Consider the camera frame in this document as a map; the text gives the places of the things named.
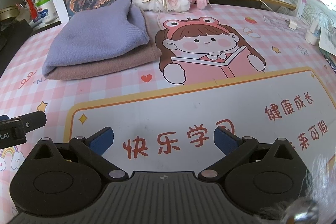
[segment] folded garment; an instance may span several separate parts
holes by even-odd
[[[105,75],[152,62],[160,56],[161,51],[156,47],[155,42],[150,40],[148,44],[141,45],[115,58],[80,65],[57,67],[46,78],[74,80]]]
[[[52,42],[42,74],[56,67],[120,56],[149,41],[141,10],[130,0],[76,13]]]

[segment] triangular hole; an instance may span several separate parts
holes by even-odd
[[[292,160],[293,157],[289,153],[288,149],[286,148],[286,145],[281,144],[278,148],[278,151],[275,154],[276,158],[281,158],[281,159],[287,159],[287,160]]]
[[[51,153],[49,147],[46,144],[41,145],[40,150],[35,155],[34,159],[45,159],[45,158],[51,158],[53,154]]]

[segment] red heart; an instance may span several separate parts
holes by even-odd
[[[153,78],[152,75],[147,75],[147,76],[143,75],[143,76],[141,76],[141,80],[144,81],[144,82],[146,82],[146,83],[148,83],[150,80],[152,80],[152,78]]]

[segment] frog headband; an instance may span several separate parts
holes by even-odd
[[[216,27],[218,29],[221,29],[222,31],[226,32],[227,34],[230,33],[227,29],[225,29],[224,27],[222,27],[219,24],[219,21],[217,19],[214,19],[212,17],[201,17],[197,21],[192,21],[192,20],[179,21],[179,20],[175,20],[175,19],[170,19],[170,20],[165,21],[163,23],[163,26],[166,29],[169,29],[169,31],[167,33],[167,38],[172,39],[173,34],[174,34],[174,32],[176,32],[177,29],[179,29],[183,26],[194,25],[194,24],[213,26],[213,27]]]

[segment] cartoon hand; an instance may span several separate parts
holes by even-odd
[[[163,69],[164,78],[172,84],[183,84],[185,82],[185,71],[179,64],[168,64]]]
[[[257,71],[263,71],[265,69],[264,63],[255,55],[248,55],[247,58],[250,61],[250,64],[257,70]]]

